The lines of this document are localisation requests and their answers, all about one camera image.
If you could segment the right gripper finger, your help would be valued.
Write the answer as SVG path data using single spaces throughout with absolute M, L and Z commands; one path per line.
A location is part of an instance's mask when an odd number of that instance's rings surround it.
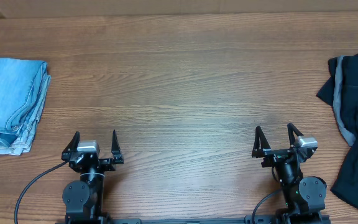
M 293 123 L 288 123 L 287 129 L 290 145 L 296 146 L 298 144 L 298 137 L 303 136 L 303 133 L 300 132 Z
M 270 144 L 265 137 L 264 132 L 260 126 L 255 129 L 255 140 L 252 150 L 252 157 L 260 158 L 265 157 L 271 151 Z

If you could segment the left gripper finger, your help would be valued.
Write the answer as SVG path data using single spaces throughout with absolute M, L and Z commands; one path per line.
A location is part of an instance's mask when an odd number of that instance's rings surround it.
M 124 156 L 122 155 L 121 148 L 119 146 L 117 140 L 116 130 L 113 130 L 112 133 L 112 144 L 111 144 L 111 153 L 113 156 L 113 160 L 115 164 L 123 164 L 124 163 Z
M 80 132 L 77 131 L 66 148 L 62 151 L 61 159 L 63 161 L 69 161 L 72 154 L 77 151 L 77 147 L 80 141 Z

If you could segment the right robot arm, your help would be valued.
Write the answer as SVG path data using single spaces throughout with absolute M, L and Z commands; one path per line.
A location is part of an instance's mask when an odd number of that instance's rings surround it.
M 251 223 L 330 223 L 329 216 L 322 215 L 325 209 L 327 184 L 317 176 L 305 177 L 301 164 L 312 157 L 318 148 L 313 136 L 305 136 L 294 124 L 287 124 L 290 147 L 273 150 L 260 126 L 255 129 L 252 149 L 253 158 L 262 158 L 261 166 L 271 168 L 273 179 L 280 188 L 265 196 L 247 217 Z M 257 210 L 269 198 L 282 193 L 285 208 L 273 215 L 258 215 Z

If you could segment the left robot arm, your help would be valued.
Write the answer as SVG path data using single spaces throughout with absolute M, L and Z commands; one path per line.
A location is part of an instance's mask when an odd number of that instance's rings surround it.
M 124 163 L 124 156 L 112 133 L 110 158 L 100 158 L 97 141 L 82 141 L 76 132 L 70 143 L 62 151 L 62 161 L 80 174 L 80 179 L 70 182 L 63 190 L 62 200 L 66 206 L 65 223 L 112 222 L 109 213 L 103 212 L 105 172 L 116 170 L 116 165 Z

